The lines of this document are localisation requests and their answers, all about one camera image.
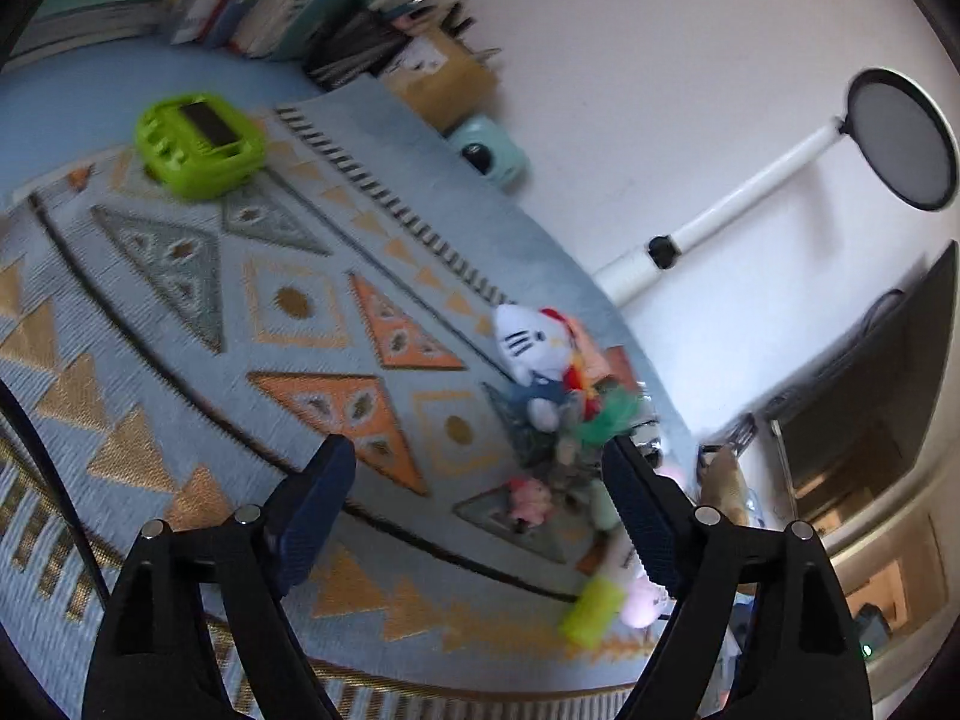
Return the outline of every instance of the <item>white wall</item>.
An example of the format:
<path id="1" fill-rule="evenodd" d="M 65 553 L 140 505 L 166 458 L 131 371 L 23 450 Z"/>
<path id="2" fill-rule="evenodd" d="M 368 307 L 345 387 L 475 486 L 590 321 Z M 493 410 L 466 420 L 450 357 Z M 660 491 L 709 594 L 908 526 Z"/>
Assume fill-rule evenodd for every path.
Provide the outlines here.
<path id="1" fill-rule="evenodd" d="M 502 46 L 494 109 L 530 155 L 518 201 L 590 272 L 668 233 L 843 111 L 886 65 L 960 127 L 957 71 L 910 0 L 470 0 Z M 699 435 L 802 367 L 960 238 L 829 151 L 624 312 Z M 920 466 L 960 420 L 954 362 Z"/>

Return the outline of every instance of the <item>gold circle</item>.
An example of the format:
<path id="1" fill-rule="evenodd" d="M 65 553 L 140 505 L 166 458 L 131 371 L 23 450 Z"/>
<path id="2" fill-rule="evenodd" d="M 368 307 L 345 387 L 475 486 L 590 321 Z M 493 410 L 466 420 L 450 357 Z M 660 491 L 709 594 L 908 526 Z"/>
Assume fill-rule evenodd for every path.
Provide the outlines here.
<path id="1" fill-rule="evenodd" d="M 274 303 L 291 319 L 307 319 L 313 316 L 310 298 L 293 287 L 280 287 L 274 295 Z"/>
<path id="2" fill-rule="evenodd" d="M 443 429 L 454 443 L 459 443 L 461 446 L 469 446 L 473 443 L 473 428 L 462 416 L 448 416 L 443 423 Z"/>

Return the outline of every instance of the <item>striped border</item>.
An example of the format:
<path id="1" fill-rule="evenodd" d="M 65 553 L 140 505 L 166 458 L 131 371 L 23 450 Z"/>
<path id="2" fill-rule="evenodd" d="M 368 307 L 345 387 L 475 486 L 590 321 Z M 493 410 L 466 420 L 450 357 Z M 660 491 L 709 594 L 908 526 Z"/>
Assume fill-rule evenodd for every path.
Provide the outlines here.
<path id="1" fill-rule="evenodd" d="M 328 136 L 315 129 L 299 108 L 293 105 L 277 105 L 277 116 L 291 132 L 316 153 L 325 157 L 345 177 L 366 194 L 373 202 L 395 218 L 403 228 L 423 247 L 440 260 L 448 271 L 456 276 L 472 292 L 488 305 L 496 306 L 512 300 L 502 290 L 483 276 L 477 268 L 460 255 L 460 252 L 440 237 L 440 233 L 416 215 L 403 201 L 381 184 L 352 156 L 336 145 Z"/>
<path id="2" fill-rule="evenodd" d="M 226 672 L 236 653 L 229 627 L 216 617 L 206 618 L 206 625 Z M 315 658 L 307 661 L 344 720 L 611 720 L 635 686 L 542 693 L 457 690 L 378 677 Z M 239 680 L 233 704 L 248 713 L 253 706 L 246 676 Z"/>

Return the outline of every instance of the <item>green electronic device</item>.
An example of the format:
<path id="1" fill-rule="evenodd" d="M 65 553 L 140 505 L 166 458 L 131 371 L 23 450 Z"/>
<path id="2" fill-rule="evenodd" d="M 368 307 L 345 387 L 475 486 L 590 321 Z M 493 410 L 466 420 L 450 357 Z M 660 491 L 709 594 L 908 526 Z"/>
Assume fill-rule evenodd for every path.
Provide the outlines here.
<path id="1" fill-rule="evenodd" d="M 180 95 L 148 108 L 136 123 L 147 170 L 177 196 L 210 200 L 263 167 L 263 133 L 219 95 Z"/>

